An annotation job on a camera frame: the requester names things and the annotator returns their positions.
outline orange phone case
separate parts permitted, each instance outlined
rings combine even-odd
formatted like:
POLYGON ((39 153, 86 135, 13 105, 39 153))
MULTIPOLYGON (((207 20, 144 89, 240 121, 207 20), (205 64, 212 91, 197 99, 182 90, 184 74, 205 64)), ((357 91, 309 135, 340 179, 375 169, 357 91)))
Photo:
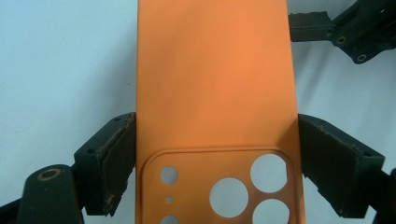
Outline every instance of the orange phone case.
POLYGON ((136 223, 252 223, 278 199, 304 223, 297 106, 286 0, 139 0, 136 223), (286 163, 287 183, 263 192, 250 169, 261 155, 286 163), (161 180, 174 167, 177 182, 161 180), (209 194, 222 178, 247 188, 236 217, 209 194))

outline white wall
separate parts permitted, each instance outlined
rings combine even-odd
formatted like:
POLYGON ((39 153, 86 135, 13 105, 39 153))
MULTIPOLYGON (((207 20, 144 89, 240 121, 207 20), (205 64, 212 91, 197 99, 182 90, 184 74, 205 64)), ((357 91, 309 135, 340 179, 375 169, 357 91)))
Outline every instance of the white wall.
MULTIPOLYGON (((290 12, 354 1, 289 0, 290 12)), ((0 2, 0 205, 21 197, 32 172, 73 164, 73 153, 109 119, 134 111, 136 0, 0 2)), ((387 156, 396 167, 396 50, 356 65, 330 42, 294 43, 299 112, 326 119, 387 156)), ((304 181, 307 224, 342 219, 304 181)), ((134 181, 113 218, 134 223, 134 181)))

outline circular hole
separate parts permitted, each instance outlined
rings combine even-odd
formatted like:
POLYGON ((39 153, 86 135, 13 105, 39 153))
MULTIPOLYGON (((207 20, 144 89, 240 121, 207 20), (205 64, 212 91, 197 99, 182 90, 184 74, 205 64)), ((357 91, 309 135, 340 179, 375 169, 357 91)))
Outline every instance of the circular hole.
POLYGON ((279 200, 270 199, 260 203, 253 212, 253 224, 287 224, 289 208, 279 200))
POLYGON ((361 54, 361 55, 359 55, 359 57, 358 57, 358 61, 359 61, 359 62, 363 62, 364 60, 366 60, 366 58, 367 58, 367 56, 366 56, 365 54, 361 54))
POLYGON ((260 156, 250 170, 253 185, 263 192, 276 192, 288 181, 286 163, 277 155, 260 156))
POLYGON ((56 175, 56 171, 54 171, 54 170, 49 170, 49 171, 43 173, 44 178, 49 178, 49 177, 52 177, 53 175, 56 175))
POLYGON ((174 216, 167 216, 163 218, 163 221, 161 221, 161 224, 178 224, 177 217, 174 216))
POLYGON ((337 39, 337 43, 338 43, 338 44, 344 44, 344 43, 346 42, 346 40, 347 40, 346 37, 340 36, 340 37, 337 39))
POLYGON ((224 178, 210 190, 210 205, 222 217, 236 217, 248 205, 248 190, 235 178, 224 178))
POLYGON ((163 183, 171 185, 175 184, 178 178, 177 170, 172 166, 164 167, 161 171, 161 180, 163 183))
POLYGON ((46 171, 41 172, 38 175, 37 179, 40 181, 48 181, 48 180, 51 180, 51 179, 57 177, 60 174, 61 174, 61 170, 58 168, 48 169, 46 171))
POLYGON ((93 154, 93 153, 95 153, 95 149, 90 148, 90 149, 87 150, 87 153, 88 154, 93 154))
POLYGON ((171 196, 166 197, 166 202, 167 203, 172 203, 173 202, 173 197, 171 197, 171 196))

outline orange plastic surface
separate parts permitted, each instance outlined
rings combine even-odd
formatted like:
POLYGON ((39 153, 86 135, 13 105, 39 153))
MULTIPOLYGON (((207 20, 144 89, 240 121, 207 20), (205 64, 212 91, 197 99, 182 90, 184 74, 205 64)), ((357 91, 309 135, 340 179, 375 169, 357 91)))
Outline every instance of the orange plastic surface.
POLYGON ((285 203, 290 224, 304 223, 286 0, 139 0, 136 124, 136 223, 252 223, 266 199, 285 203), (275 193, 250 179, 268 153, 287 165, 275 193), (173 185, 161 181, 166 166, 178 171, 173 185), (209 202, 224 177, 248 190, 237 217, 209 202))

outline small hole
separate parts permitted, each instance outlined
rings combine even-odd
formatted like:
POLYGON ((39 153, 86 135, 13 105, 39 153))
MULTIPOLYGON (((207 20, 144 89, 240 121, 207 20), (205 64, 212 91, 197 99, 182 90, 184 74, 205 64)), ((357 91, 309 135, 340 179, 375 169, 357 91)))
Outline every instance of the small hole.
POLYGON ((93 153, 95 153, 95 149, 90 148, 90 149, 87 150, 87 153, 88 154, 93 154, 93 153))
POLYGON ((250 170, 253 185, 263 192, 276 192, 288 181, 286 163, 275 154, 260 156, 250 170))
POLYGON ((49 171, 43 173, 43 177, 45 177, 45 178, 52 177, 53 175, 56 175, 56 171, 54 171, 54 170, 49 170, 49 171))
POLYGON ((48 169, 48 170, 46 170, 44 172, 41 172, 38 175, 37 179, 39 181, 48 181, 48 180, 51 180, 51 179, 57 177, 58 175, 60 175, 61 172, 62 171, 60 169, 58 169, 58 168, 48 169))
POLYGON ((366 56, 365 54, 361 54, 361 55, 359 55, 359 57, 358 57, 358 61, 359 61, 359 62, 363 62, 364 60, 366 60, 366 58, 367 58, 367 56, 366 56))
POLYGON ((346 41, 347 41, 347 38, 344 37, 344 36, 340 36, 340 37, 337 39, 337 43, 338 43, 338 44, 344 44, 346 41))
POLYGON ((168 196, 168 197, 166 197, 166 202, 167 203, 172 203, 173 202, 173 197, 171 197, 171 196, 168 196))
POLYGON ((210 205, 222 217, 239 216, 248 205, 247 187, 238 179, 224 178, 210 190, 210 205))
POLYGON ((171 185, 175 184, 178 179, 177 170, 172 166, 164 167, 161 170, 161 180, 163 183, 171 185))
POLYGON ((287 224, 290 210, 279 200, 270 199, 260 203, 253 212, 253 223, 287 224))
POLYGON ((163 218, 163 221, 161 221, 161 224, 178 224, 178 220, 174 216, 167 216, 163 218))

